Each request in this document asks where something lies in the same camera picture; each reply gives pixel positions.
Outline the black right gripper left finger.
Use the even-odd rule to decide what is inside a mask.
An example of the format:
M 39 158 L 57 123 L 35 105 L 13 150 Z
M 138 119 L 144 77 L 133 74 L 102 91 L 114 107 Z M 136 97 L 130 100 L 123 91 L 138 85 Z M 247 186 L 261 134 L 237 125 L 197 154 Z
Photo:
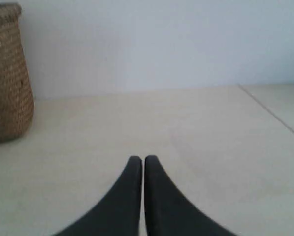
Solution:
M 142 160 L 131 156 L 111 189 L 58 236 L 137 236 L 142 192 Z

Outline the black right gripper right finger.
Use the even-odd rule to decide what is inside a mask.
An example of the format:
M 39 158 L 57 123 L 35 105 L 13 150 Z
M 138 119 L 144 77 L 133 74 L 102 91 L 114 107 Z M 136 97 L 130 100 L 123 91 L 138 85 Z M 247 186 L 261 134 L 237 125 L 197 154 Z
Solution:
M 149 236 L 233 236 L 194 206 L 155 155 L 145 158 L 144 210 Z

